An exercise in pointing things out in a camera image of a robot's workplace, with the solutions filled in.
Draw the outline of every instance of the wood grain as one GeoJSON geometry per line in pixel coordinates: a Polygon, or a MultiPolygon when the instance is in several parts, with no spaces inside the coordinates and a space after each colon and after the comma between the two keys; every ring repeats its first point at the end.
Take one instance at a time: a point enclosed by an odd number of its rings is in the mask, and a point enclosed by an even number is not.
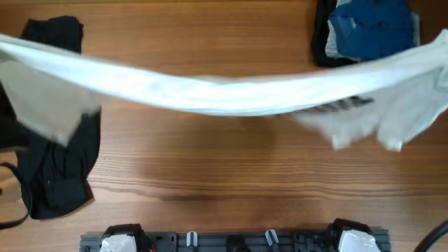
{"type": "MultiPolygon", "coordinates": [[[[445,3],[410,2],[423,41],[448,27],[439,15],[445,3]]],[[[315,7],[312,0],[0,4],[0,32],[18,36],[28,18],[75,15],[85,24],[86,55],[179,75],[291,74],[315,70],[315,7]]],[[[324,228],[339,217],[389,229],[393,251],[404,252],[448,217],[446,114],[400,153],[374,137],[334,151],[287,118],[207,117],[118,100],[104,106],[101,130],[88,178],[94,201],[1,231],[0,251],[77,251],[80,235],[121,223],[230,232],[324,228]]],[[[0,186],[0,221],[18,217],[18,184],[1,169],[0,186]]],[[[433,250],[448,250],[448,240],[433,250]]]]}

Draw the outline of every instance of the black garment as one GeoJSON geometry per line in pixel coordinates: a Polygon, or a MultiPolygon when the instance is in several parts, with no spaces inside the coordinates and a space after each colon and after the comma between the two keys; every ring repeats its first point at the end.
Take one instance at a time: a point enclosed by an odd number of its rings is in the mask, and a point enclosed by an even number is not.
{"type": "Polygon", "coordinates": [[[83,27],[76,17],[62,16],[48,21],[28,20],[21,39],[81,53],[83,27]]]}
{"type": "Polygon", "coordinates": [[[318,0],[316,19],[314,20],[314,34],[311,42],[314,65],[317,67],[342,67],[357,62],[347,58],[332,58],[325,54],[330,29],[328,18],[336,8],[337,0],[318,0]]]}
{"type": "MultiPolygon", "coordinates": [[[[75,17],[69,16],[49,21],[29,20],[21,38],[79,53],[82,28],[75,17]]],[[[25,138],[28,147],[27,150],[16,151],[19,176],[15,175],[22,185],[22,198],[29,215],[34,219],[55,218],[86,203],[91,198],[86,179],[99,152],[100,112],[83,115],[66,148],[18,122],[15,124],[15,131],[20,132],[18,138],[25,138]]],[[[11,223],[19,225],[24,220],[11,223]]],[[[0,229],[11,228],[14,226],[11,223],[0,223],[0,229]]]]}

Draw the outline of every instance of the laundry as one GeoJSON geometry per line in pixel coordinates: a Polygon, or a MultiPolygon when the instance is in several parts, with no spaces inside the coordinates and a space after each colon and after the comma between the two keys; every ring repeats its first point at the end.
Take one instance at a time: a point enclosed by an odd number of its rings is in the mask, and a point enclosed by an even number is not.
{"type": "Polygon", "coordinates": [[[314,20],[314,35],[311,41],[311,51],[314,65],[317,67],[343,67],[357,63],[347,58],[332,58],[326,55],[326,44],[330,30],[328,18],[336,8],[337,0],[318,0],[316,18],[314,20]]]}
{"type": "MultiPolygon", "coordinates": [[[[27,127],[39,125],[42,128],[52,129],[51,132],[57,132],[56,139],[71,138],[73,132],[65,131],[65,129],[76,128],[74,126],[78,123],[73,118],[78,119],[81,114],[95,107],[95,104],[85,102],[87,100],[84,96],[98,94],[103,95],[105,99],[108,99],[108,96],[117,97],[148,106],[210,116],[268,116],[290,112],[301,113],[301,110],[324,107],[334,112],[331,112],[332,116],[327,116],[327,111],[319,114],[318,120],[322,122],[322,125],[331,125],[329,122],[332,118],[339,118],[334,120],[335,123],[342,120],[345,122],[337,128],[337,131],[331,131],[330,140],[335,148],[347,147],[351,142],[377,132],[378,140],[386,148],[399,151],[404,143],[429,127],[446,109],[445,100],[437,103],[434,106],[435,109],[432,110],[430,110],[431,101],[425,100],[428,106],[424,106],[425,109],[422,111],[422,104],[408,104],[412,98],[404,94],[387,100],[374,95],[382,90],[392,92],[393,90],[389,88],[398,85],[408,86],[409,89],[403,90],[409,92],[409,95],[414,95],[411,92],[414,90],[413,82],[411,82],[413,79],[418,79],[420,85],[432,88],[435,93],[445,95],[447,39],[448,31],[444,30],[434,42],[427,45],[340,69],[287,76],[223,79],[223,77],[213,76],[207,78],[171,76],[0,35],[0,52],[10,59],[0,63],[0,74],[8,77],[5,86],[10,90],[7,94],[12,104],[14,104],[12,98],[20,99],[30,93],[26,88],[31,90],[37,88],[45,92],[25,100],[27,103],[42,105],[39,101],[44,99],[47,104],[57,106],[45,109],[32,108],[34,111],[48,113],[60,110],[62,107],[63,111],[71,113],[61,114],[60,117],[36,115],[32,118],[34,120],[28,121],[18,119],[27,127]],[[39,82],[24,82],[23,76],[29,75],[39,82]],[[83,92],[79,92],[70,101],[61,100],[58,96],[48,94],[53,91],[52,88],[44,86],[48,83],[48,78],[51,78],[53,82],[52,87],[59,88],[61,91],[69,89],[74,92],[79,90],[83,92]],[[17,90],[16,87],[23,83],[26,85],[17,90]],[[362,102],[351,103],[352,97],[362,102]],[[413,127],[415,120],[406,120],[398,124],[394,122],[398,116],[382,113],[379,117],[373,118],[367,129],[362,126],[358,130],[357,126],[351,126],[350,122],[357,125],[356,122],[360,120],[357,113],[378,107],[376,103],[379,101],[384,102],[383,108],[397,108],[393,110],[396,114],[404,115],[404,112],[400,110],[416,111],[415,115],[419,116],[419,123],[416,127],[413,127]],[[345,110],[355,112],[345,116],[345,110]],[[398,127],[391,129],[382,125],[397,125],[398,127]]],[[[369,110],[369,112],[371,112],[370,115],[378,115],[375,110],[369,110]]],[[[310,125],[310,128],[320,129],[319,124],[309,121],[304,123],[310,125]]],[[[330,131],[323,128],[322,132],[326,134],[330,131]]]]}
{"type": "MultiPolygon", "coordinates": [[[[342,4],[348,4],[351,0],[337,0],[336,8],[342,4]]],[[[345,57],[338,53],[337,51],[337,44],[336,44],[336,31],[331,22],[328,20],[328,38],[327,38],[327,44],[325,45],[325,54],[329,57],[345,57]]]]}
{"type": "MultiPolygon", "coordinates": [[[[82,37],[83,25],[69,16],[49,21],[29,20],[21,35],[22,39],[77,53],[81,52],[82,37]]],[[[82,115],[67,146],[49,141],[18,122],[8,122],[18,132],[17,138],[26,144],[25,150],[16,151],[17,172],[21,177],[22,198],[32,218],[63,216],[92,198],[86,179],[98,157],[100,112],[82,115]]]]}
{"type": "Polygon", "coordinates": [[[357,0],[338,6],[330,21],[337,51],[375,60],[414,47],[414,23],[406,0],[357,0]]]}
{"type": "Polygon", "coordinates": [[[18,125],[13,107],[0,82],[0,152],[28,146],[29,140],[18,125]]]}

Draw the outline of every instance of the blue shirt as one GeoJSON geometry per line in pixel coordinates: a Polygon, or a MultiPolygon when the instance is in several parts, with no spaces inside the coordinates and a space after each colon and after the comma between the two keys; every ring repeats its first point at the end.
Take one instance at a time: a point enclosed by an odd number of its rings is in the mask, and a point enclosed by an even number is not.
{"type": "Polygon", "coordinates": [[[414,25],[406,0],[353,0],[330,14],[337,50],[375,60],[412,48],[414,25]]]}

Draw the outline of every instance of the white cloth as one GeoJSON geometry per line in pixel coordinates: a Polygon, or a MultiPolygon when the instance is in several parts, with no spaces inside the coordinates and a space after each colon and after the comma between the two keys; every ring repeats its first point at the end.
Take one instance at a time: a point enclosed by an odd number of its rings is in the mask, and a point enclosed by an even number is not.
{"type": "Polygon", "coordinates": [[[360,95],[374,101],[348,111],[299,112],[297,120],[321,130],[336,148],[379,130],[380,142],[398,150],[447,107],[447,42],[444,30],[431,44],[377,61],[223,84],[222,78],[169,76],[0,35],[0,78],[19,121],[62,144],[81,113],[97,110],[104,95],[213,116],[289,113],[360,95]]]}

